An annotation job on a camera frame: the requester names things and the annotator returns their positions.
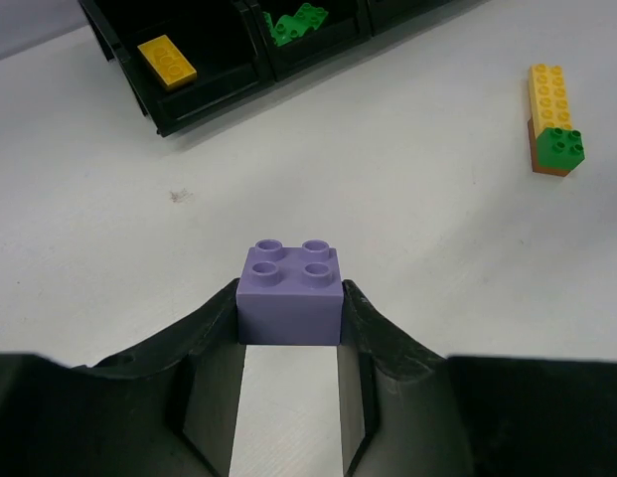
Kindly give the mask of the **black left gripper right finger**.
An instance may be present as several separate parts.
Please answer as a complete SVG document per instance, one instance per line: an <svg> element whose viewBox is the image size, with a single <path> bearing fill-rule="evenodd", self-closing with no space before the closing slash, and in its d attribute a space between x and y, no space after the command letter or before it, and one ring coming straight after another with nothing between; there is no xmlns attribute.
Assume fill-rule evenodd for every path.
<svg viewBox="0 0 617 477"><path fill-rule="evenodd" d="M348 476L617 476L617 362L441 357L343 284Z"/></svg>

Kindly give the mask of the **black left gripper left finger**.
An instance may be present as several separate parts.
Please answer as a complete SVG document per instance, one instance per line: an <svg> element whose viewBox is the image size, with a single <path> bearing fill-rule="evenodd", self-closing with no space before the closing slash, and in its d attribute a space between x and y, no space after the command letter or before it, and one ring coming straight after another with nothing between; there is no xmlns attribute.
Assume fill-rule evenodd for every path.
<svg viewBox="0 0 617 477"><path fill-rule="evenodd" d="M0 353L0 476L226 476L245 347L237 285L94 366Z"/></svg>

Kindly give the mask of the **purple lego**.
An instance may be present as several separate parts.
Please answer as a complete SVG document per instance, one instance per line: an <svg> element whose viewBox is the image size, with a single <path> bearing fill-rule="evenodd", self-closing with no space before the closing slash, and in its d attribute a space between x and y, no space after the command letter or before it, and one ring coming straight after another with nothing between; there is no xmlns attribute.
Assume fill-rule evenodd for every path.
<svg viewBox="0 0 617 477"><path fill-rule="evenodd" d="M245 345L337 346L344 291L337 251L320 239L288 247L262 239L248 250L236 290Z"/></svg>

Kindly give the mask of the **yellow curved lego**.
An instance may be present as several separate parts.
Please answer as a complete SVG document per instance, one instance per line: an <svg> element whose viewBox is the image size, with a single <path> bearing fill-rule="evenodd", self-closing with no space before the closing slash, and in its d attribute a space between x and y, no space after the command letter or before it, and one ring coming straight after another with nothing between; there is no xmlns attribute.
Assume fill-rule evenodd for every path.
<svg viewBox="0 0 617 477"><path fill-rule="evenodd" d="M137 47L158 82L167 90L175 90L197 79L197 71L167 35Z"/></svg>

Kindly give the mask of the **dark green lego brick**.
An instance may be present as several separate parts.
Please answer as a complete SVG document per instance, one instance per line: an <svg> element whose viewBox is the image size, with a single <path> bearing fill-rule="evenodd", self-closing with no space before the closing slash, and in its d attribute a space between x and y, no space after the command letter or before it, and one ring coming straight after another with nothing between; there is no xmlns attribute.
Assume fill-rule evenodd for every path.
<svg viewBox="0 0 617 477"><path fill-rule="evenodd" d="M326 21L328 15L329 12L325 8L305 2L294 14L294 19L306 28L318 30Z"/></svg>

